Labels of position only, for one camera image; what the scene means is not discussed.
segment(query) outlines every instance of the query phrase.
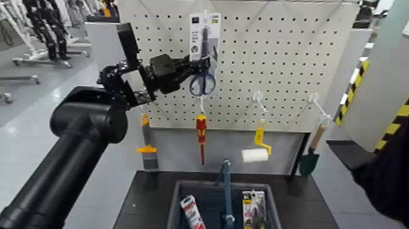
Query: pegboard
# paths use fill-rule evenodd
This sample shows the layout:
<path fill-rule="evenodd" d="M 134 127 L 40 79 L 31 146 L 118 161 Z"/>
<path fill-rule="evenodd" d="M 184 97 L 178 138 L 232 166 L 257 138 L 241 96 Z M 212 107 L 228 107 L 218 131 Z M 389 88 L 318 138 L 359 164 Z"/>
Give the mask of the pegboard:
<path fill-rule="evenodd" d="M 208 129 L 254 130 L 265 118 L 266 130 L 280 132 L 313 130 L 320 112 L 307 97 L 317 92 L 323 104 L 358 12 L 351 3 L 284 1 L 138 0 L 119 9 L 145 65 L 156 55 L 188 55 L 189 14 L 220 12 L 217 87 L 204 100 Z M 195 128 L 200 101 L 189 83 L 144 106 L 152 127 Z M 268 113 L 252 101 L 256 91 Z"/>

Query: gray plastic bin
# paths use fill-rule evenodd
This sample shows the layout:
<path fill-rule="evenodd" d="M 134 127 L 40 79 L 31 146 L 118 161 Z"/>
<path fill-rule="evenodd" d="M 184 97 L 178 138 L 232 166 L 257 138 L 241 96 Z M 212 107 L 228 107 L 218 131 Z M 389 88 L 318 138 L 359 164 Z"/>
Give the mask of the gray plastic bin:
<path fill-rule="evenodd" d="M 233 215 L 236 218 L 234 229 L 243 229 L 243 191 L 264 191 L 267 207 L 267 229 L 282 229 L 278 218 L 273 193 L 268 185 L 252 183 L 232 183 L 231 198 Z M 210 181 L 187 181 L 178 180 L 173 193 L 172 205 L 170 206 L 167 229 L 189 229 L 186 216 L 180 207 L 180 201 L 187 195 L 193 195 L 207 229 L 222 229 L 225 213 L 225 196 L 223 183 L 214 186 Z"/>

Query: blue scissors handle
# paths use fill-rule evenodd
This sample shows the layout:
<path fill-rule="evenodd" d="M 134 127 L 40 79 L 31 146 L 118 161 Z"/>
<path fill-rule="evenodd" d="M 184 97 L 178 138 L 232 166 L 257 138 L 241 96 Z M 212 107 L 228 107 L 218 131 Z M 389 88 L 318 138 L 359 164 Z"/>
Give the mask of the blue scissors handle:
<path fill-rule="evenodd" d="M 208 80 L 211 81 L 212 87 L 210 89 L 206 89 L 207 87 L 207 82 Z M 197 83 L 199 88 L 198 92 L 195 92 L 194 90 L 194 84 Z M 190 84 L 189 90 L 194 96 L 202 96 L 206 94 L 210 94 L 214 91 L 216 86 L 216 80 L 212 74 L 209 73 L 209 71 L 205 71 L 203 74 L 196 75 Z"/>

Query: yellow and black striped tape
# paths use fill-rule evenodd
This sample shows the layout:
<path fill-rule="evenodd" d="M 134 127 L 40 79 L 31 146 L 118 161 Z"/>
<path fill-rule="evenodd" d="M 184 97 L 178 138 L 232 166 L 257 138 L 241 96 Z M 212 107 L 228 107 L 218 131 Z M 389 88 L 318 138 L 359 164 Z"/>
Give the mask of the yellow and black striped tape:
<path fill-rule="evenodd" d="M 342 119 L 345 117 L 346 113 L 348 112 L 349 105 L 354 99 L 357 89 L 361 85 L 363 76 L 365 75 L 365 72 L 368 70 L 368 67 L 369 67 L 369 61 L 362 62 L 361 68 L 359 70 L 359 73 L 357 74 L 355 82 L 352 82 L 349 84 L 348 90 L 346 92 L 348 97 L 345 100 L 345 103 L 340 105 L 336 118 L 335 118 L 335 122 L 337 123 L 338 126 L 341 125 Z"/>
<path fill-rule="evenodd" d="M 409 99 L 407 99 L 405 105 L 403 105 L 397 112 L 392 124 L 388 126 L 382 139 L 376 145 L 375 153 L 379 153 L 388 141 L 399 131 L 400 126 L 404 122 L 404 119 L 409 118 Z"/>

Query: table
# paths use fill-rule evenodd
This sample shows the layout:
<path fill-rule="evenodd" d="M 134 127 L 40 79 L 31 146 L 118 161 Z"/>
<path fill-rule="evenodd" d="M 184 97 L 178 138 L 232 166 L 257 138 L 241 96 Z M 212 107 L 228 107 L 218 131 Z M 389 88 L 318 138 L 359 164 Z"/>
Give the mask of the table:
<path fill-rule="evenodd" d="M 177 180 L 214 181 L 217 174 L 137 171 L 114 229 L 166 228 Z M 232 174 L 232 182 L 271 186 L 283 229 L 338 229 L 311 176 Z"/>

